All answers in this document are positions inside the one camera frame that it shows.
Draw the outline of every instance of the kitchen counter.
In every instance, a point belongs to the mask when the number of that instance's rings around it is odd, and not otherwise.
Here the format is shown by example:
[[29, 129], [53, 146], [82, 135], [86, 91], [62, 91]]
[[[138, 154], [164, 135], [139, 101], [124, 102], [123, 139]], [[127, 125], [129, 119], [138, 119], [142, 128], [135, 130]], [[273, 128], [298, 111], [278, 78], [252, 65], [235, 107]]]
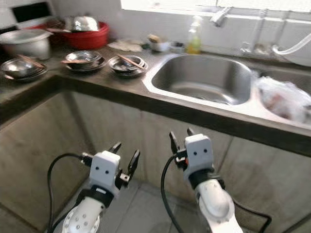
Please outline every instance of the kitchen counter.
[[[288, 120], [276, 122], [151, 93], [142, 82], [144, 76], [124, 80], [116, 76], [109, 66], [88, 74], [73, 73], [60, 64], [65, 55], [72, 51], [75, 50], [67, 47], [54, 49], [52, 58], [44, 62], [49, 71], [36, 82], [19, 84], [1, 79], [0, 123], [2, 127], [25, 110], [31, 109], [54, 94], [74, 91], [311, 157], [311, 126], [309, 125], [297, 126]], [[114, 56], [107, 48], [98, 51], [107, 60]], [[131, 52], [131, 54], [142, 57], [148, 63], [149, 70], [165, 55], [165, 53], [150, 51]], [[253, 62], [252, 59], [240, 59], [240, 61], [246, 65]], [[280, 65], [310, 70], [291, 64]]]

